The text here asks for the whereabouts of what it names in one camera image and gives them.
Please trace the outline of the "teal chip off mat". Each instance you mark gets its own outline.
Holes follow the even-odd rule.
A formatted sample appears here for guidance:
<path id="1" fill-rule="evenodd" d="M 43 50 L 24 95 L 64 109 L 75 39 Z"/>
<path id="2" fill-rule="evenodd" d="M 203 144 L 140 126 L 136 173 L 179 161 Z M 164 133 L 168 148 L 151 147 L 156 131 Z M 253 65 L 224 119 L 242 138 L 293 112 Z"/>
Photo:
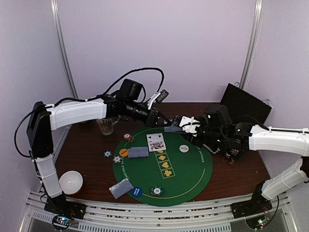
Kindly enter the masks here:
<path id="1" fill-rule="evenodd" d="M 104 157 L 109 158 L 109 157 L 112 156 L 112 151 L 106 150 L 106 151 L 104 151 L 103 155 L 104 155 Z"/>

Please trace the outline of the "poker chip stack front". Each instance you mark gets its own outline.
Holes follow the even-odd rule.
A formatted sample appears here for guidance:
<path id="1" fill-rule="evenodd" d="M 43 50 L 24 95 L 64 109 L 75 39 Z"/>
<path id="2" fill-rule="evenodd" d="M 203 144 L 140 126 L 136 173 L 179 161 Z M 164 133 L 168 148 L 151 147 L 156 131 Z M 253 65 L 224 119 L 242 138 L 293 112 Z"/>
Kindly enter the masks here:
<path id="1" fill-rule="evenodd" d="M 154 186 L 154 187 L 151 188 L 151 194 L 153 196 L 160 196 L 160 195 L 162 195 L 162 193 L 163 193 L 163 190 L 159 186 Z"/>

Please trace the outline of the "aluminium post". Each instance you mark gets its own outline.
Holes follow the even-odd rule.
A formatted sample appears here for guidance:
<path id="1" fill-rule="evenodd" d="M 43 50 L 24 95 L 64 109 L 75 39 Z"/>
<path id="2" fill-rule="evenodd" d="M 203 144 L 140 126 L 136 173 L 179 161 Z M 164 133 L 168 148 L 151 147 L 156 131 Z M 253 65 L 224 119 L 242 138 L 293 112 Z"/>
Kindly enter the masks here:
<path id="1" fill-rule="evenodd" d="M 253 23 L 251 29 L 251 35 L 249 39 L 249 45 L 247 50 L 247 55 L 240 79 L 239 88 L 242 90 L 246 90 L 249 82 L 249 78 L 251 75 L 251 70 L 253 67 L 253 56 L 258 44 L 258 38 L 260 34 L 261 21 L 262 21 L 262 12 L 263 12 L 263 0 L 255 1 L 255 8 L 253 14 Z"/>
<path id="2" fill-rule="evenodd" d="M 55 27 L 56 27 L 56 34 L 57 34 L 58 44 L 59 44 L 59 48 L 60 48 L 61 60 L 62 60 L 64 71 L 65 71 L 65 76 L 66 76 L 66 79 L 68 81 L 69 88 L 70 88 L 72 96 L 78 97 L 76 87 L 75 87 L 75 84 L 74 84 L 74 80 L 73 80 L 73 77 L 72 77 L 71 69 L 70 69 L 70 64 L 69 64 L 69 59 L 68 59 L 66 47 L 65 47 L 65 41 L 64 41 L 63 32 L 62 32 L 58 1 L 57 0 L 51 0 L 50 3 L 51 3 L 53 20 L 54 20 Z"/>

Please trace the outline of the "playing card deck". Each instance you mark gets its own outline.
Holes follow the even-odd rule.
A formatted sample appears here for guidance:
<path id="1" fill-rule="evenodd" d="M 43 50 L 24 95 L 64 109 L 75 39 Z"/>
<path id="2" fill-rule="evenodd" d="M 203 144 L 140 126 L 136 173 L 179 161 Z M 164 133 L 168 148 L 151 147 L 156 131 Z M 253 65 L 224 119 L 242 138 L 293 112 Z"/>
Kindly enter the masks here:
<path id="1" fill-rule="evenodd" d="M 182 132 L 182 129 L 172 124 L 171 126 L 164 127 L 164 132 Z"/>

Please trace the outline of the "white bowl red outside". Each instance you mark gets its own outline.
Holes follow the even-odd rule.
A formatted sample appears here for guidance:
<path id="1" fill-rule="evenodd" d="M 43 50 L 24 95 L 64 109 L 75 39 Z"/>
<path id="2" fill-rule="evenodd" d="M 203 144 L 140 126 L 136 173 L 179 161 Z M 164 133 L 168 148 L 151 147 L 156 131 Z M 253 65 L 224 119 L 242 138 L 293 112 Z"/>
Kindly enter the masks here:
<path id="1" fill-rule="evenodd" d="M 75 195 L 81 191 L 84 180 L 79 172 L 68 171 L 60 177 L 59 183 L 66 195 Z"/>

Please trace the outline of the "round green poker mat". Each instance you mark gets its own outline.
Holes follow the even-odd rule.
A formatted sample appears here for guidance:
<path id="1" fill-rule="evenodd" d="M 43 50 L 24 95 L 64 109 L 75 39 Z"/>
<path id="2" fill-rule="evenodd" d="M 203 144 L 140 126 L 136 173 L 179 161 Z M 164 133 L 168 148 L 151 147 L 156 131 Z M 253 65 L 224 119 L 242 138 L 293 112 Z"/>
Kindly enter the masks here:
<path id="1" fill-rule="evenodd" d="M 113 163 L 113 173 L 117 182 L 127 178 L 133 187 L 141 187 L 143 194 L 133 199 L 154 206 L 173 206 L 187 202 L 200 194 L 209 183 L 213 163 L 208 150 L 196 147 L 179 133 L 164 132 L 163 128 L 142 127 L 131 132 L 133 143 L 122 140 L 115 149 L 119 155 L 123 148 L 147 147 L 147 134 L 162 133 L 167 149 L 150 152 L 148 157 L 124 157 L 120 163 Z M 179 150 L 180 145 L 189 146 L 187 153 Z M 159 186 L 163 193 L 153 196 L 151 188 Z"/>

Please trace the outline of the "right aluminium post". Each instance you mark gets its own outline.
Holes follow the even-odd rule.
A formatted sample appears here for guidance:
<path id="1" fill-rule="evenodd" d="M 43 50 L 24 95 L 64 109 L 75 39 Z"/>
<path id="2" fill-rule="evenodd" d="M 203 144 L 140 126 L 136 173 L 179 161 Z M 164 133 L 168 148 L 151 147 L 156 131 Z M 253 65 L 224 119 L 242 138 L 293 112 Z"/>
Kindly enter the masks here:
<path id="1" fill-rule="evenodd" d="M 246 90 L 249 82 L 249 78 L 251 75 L 251 70 L 253 67 L 253 56 L 258 44 L 258 38 L 260 34 L 261 21 L 262 21 L 262 12 L 263 12 L 263 0 L 255 1 L 255 8 L 253 14 L 253 23 L 251 29 L 251 35 L 249 39 L 249 45 L 247 50 L 247 55 L 240 79 L 239 88 L 242 90 Z"/>

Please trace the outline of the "orange big blind button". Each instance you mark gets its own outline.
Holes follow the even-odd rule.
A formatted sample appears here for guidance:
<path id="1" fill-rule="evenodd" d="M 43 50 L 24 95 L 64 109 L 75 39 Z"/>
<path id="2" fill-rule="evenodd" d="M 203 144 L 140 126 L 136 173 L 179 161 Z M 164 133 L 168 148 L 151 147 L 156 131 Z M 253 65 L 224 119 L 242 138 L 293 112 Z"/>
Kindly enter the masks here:
<path id="1" fill-rule="evenodd" d="M 126 148 L 123 148 L 123 149 L 121 149 L 120 151 L 119 151 L 119 155 L 121 156 L 121 157 L 127 157 L 128 155 L 129 155 L 129 150 L 128 149 L 126 149 Z"/>

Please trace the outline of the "left aluminium post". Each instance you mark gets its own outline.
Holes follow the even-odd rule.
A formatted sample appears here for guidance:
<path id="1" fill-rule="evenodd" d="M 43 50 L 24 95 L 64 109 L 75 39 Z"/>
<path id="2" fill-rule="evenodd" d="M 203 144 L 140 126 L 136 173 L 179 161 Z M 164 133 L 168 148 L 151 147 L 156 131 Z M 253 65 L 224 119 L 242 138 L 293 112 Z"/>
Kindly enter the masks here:
<path id="1" fill-rule="evenodd" d="M 71 69 L 70 69 L 70 64 L 69 64 L 69 59 L 68 59 L 66 47 L 65 47 L 65 41 L 64 41 L 63 32 L 62 32 L 58 1 L 57 0 L 51 0 L 50 3 L 51 3 L 53 20 L 54 20 L 55 27 L 56 27 L 56 34 L 57 34 L 58 44 L 59 44 L 59 48 L 60 48 L 61 60 L 62 60 L 64 71 L 65 71 L 65 76 L 66 76 L 66 79 L 68 81 L 69 88 L 70 88 L 72 96 L 78 97 L 76 87 L 75 87 L 75 84 L 74 84 L 74 80 L 73 80 L 73 77 L 72 77 Z"/>

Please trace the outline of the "white dealer button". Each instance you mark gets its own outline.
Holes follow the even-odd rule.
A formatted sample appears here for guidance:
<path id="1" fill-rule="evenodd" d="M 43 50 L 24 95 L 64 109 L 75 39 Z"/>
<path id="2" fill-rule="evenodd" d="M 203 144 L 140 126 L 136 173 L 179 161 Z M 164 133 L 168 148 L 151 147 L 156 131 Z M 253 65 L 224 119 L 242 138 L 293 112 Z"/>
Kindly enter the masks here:
<path id="1" fill-rule="evenodd" d="M 182 152 L 182 153 L 187 153 L 189 151 L 189 146 L 187 145 L 180 145 L 179 146 L 179 150 Z"/>

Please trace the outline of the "aluminium rail frame front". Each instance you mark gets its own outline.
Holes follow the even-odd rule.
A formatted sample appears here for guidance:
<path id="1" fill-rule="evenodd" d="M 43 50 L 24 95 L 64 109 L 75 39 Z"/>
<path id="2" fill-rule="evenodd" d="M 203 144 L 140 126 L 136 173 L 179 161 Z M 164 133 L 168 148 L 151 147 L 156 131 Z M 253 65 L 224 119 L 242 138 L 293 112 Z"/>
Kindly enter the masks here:
<path id="1" fill-rule="evenodd" d="M 21 219 L 18 232 L 56 232 L 52 226 L 53 214 L 44 211 L 42 192 L 31 191 Z M 287 195 L 279 196 L 279 208 L 268 226 L 251 229 L 249 219 L 258 216 L 271 218 L 273 209 L 251 217 L 235 218 L 230 205 L 249 200 L 251 194 L 209 201 L 183 203 L 171 207 L 146 204 L 108 203 L 80 200 L 69 201 L 86 205 L 84 219 L 75 219 L 64 232 L 297 232 Z"/>

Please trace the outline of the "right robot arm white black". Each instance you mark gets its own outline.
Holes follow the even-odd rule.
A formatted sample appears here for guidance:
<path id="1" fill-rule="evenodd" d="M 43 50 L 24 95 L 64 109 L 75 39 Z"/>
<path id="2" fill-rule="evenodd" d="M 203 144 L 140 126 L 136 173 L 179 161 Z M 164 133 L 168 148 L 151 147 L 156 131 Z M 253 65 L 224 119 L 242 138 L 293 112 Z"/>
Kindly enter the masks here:
<path id="1" fill-rule="evenodd" d="M 230 160 L 235 160 L 247 151 L 283 153 L 299 158 L 276 177 L 263 182 L 253 199 L 248 201 L 248 210 L 258 213 L 277 195 L 301 182 L 309 180 L 309 130 L 266 127 L 262 124 L 221 122 L 217 116 L 175 116 L 173 125 L 184 132 L 191 144 L 214 147 Z"/>

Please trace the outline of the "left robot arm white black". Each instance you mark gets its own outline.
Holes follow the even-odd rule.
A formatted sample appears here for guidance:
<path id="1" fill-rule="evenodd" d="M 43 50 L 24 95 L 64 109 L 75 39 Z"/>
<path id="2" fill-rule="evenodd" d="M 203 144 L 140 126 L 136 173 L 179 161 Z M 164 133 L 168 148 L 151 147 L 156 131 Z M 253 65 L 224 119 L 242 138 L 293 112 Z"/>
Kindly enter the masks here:
<path id="1" fill-rule="evenodd" d="M 155 93 L 147 103 L 118 100 L 109 94 L 92 99 L 58 104 L 34 104 L 27 126 L 30 154 L 37 165 L 39 179 L 51 198 L 50 206 L 60 215 L 70 207 L 65 201 L 56 172 L 55 162 L 73 124 L 116 116 L 128 116 L 147 127 L 163 127 L 171 122 L 154 106 L 167 97 L 163 91 Z"/>

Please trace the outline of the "poker chip stack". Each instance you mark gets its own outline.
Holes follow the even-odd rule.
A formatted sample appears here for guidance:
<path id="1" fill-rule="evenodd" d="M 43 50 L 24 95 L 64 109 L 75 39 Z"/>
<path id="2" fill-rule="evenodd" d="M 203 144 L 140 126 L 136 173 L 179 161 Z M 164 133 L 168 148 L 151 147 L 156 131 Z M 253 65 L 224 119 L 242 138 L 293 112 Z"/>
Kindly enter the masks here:
<path id="1" fill-rule="evenodd" d="M 162 193 L 163 193 L 163 190 L 159 186 L 154 186 L 154 187 L 151 188 L 151 194 L 153 196 L 160 196 L 160 195 L 162 195 Z"/>
<path id="2" fill-rule="evenodd" d="M 134 142 L 134 137 L 130 133 L 125 133 L 123 135 L 123 139 L 126 140 L 128 143 Z"/>

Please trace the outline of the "blue small blind button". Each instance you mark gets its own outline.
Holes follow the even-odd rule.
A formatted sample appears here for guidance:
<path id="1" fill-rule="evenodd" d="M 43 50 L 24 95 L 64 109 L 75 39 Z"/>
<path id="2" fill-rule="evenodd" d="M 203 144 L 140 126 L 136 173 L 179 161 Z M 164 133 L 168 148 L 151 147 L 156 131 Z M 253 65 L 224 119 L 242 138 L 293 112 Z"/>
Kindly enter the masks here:
<path id="1" fill-rule="evenodd" d="M 134 187 L 130 193 L 132 197 L 138 198 L 143 194 L 143 190 L 141 187 Z"/>

